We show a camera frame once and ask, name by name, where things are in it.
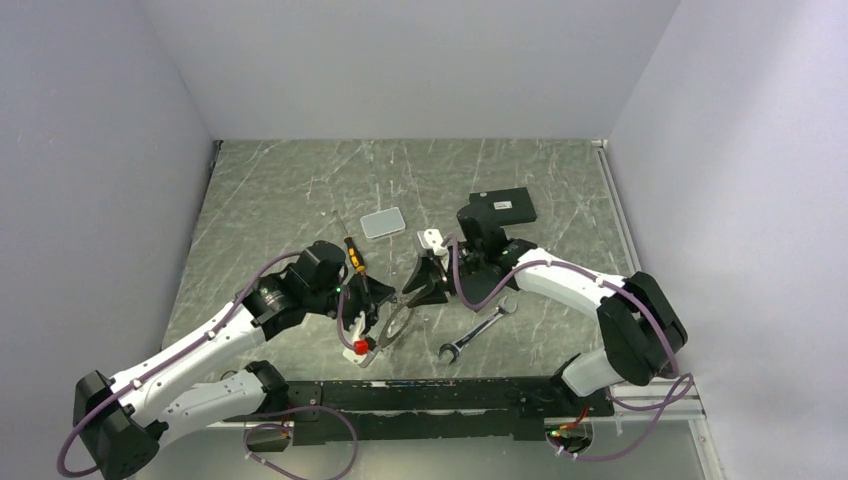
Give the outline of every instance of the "marble table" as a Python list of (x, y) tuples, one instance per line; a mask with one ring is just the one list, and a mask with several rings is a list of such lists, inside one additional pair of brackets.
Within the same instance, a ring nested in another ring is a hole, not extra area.
[[(476, 191), (526, 186), (538, 213), (507, 234), (594, 270), (628, 275), (622, 234), (595, 146), (588, 140), (228, 141), (220, 151), (197, 223), (163, 346), (232, 300), (267, 259), (317, 239), (341, 245), (338, 209), (378, 280), (398, 290), (416, 261), (416, 231), (459, 231), (456, 211)], [(367, 240), (363, 215), (399, 207), (406, 230)], [(416, 309), (404, 336), (371, 365), (342, 357), (332, 320), (302, 325), (222, 362), (207, 381), (266, 359), (289, 380), (467, 378), (550, 375), (600, 344), (595, 322), (538, 295), (516, 295), (518, 311), (470, 343), (452, 366), (436, 356), (479, 314), (458, 300)], [(381, 311), (374, 335), (383, 328)]]

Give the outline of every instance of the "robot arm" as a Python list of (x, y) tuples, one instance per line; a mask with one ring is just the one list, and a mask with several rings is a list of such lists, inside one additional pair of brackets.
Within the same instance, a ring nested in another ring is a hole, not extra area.
[[(210, 423), (283, 410), (288, 386), (268, 362), (253, 362), (213, 384), (195, 382), (221, 360), (299, 325), (307, 313), (337, 317), (350, 328), (364, 308), (394, 295), (393, 288), (361, 275), (341, 285), (345, 261), (339, 247), (315, 242), (281, 273), (259, 278), (234, 308), (234, 302), (227, 303), (167, 349), (111, 378), (94, 371), (77, 382), (74, 425), (81, 428), (80, 437), (104, 478), (129, 477), (160, 447)], [(342, 296), (343, 310), (336, 312)], [(92, 416), (95, 409), (100, 413)]]
[(650, 275), (637, 272), (625, 278), (594, 272), (532, 242), (507, 238), (482, 204), (463, 207), (457, 220), (466, 240), (452, 247), (443, 246), (438, 230), (419, 232), (419, 261), (403, 293), (421, 290), (409, 305), (446, 303), (448, 294), (462, 293), (466, 305), (482, 306), (493, 292), (508, 286), (596, 319), (604, 346), (568, 360), (552, 378), (568, 399), (622, 381), (647, 385), (668, 363), (662, 341), (627, 297), (650, 310), (674, 352), (686, 343), (686, 330)]

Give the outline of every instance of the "white wall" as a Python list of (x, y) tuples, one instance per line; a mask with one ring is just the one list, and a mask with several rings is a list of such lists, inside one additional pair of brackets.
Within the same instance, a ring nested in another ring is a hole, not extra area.
[(76, 381), (161, 344), (212, 143), (135, 2), (4, 2), (0, 65), (0, 478), (59, 478)]
[(848, 3), (684, 0), (610, 136), (731, 479), (847, 478)]
[(144, 0), (216, 138), (606, 138), (679, 0)]

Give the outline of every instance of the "wrench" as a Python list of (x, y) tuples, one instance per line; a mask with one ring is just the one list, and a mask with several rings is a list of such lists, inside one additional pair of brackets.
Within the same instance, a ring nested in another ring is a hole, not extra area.
[(470, 332), (466, 333), (464, 337), (459, 340), (451, 343), (446, 343), (439, 348), (439, 358), (442, 357), (442, 354), (445, 352), (450, 352), (453, 355), (450, 363), (448, 365), (453, 365), (454, 362), (459, 358), (459, 354), (462, 353), (462, 348), (468, 345), (468, 342), (474, 340), (477, 335), (480, 335), (487, 328), (491, 327), (493, 323), (497, 322), (501, 317), (505, 315), (512, 315), (515, 313), (516, 308), (518, 307), (518, 303), (513, 300), (511, 297), (503, 297), (498, 302), (498, 306), (495, 308), (495, 311), (489, 315), (488, 318), (480, 322), (479, 325), (474, 327)]

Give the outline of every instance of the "red part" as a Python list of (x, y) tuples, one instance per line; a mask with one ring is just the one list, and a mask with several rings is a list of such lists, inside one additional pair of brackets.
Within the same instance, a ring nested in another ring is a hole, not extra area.
[(368, 353), (368, 342), (365, 340), (357, 340), (353, 342), (353, 351), (357, 355), (365, 355)]

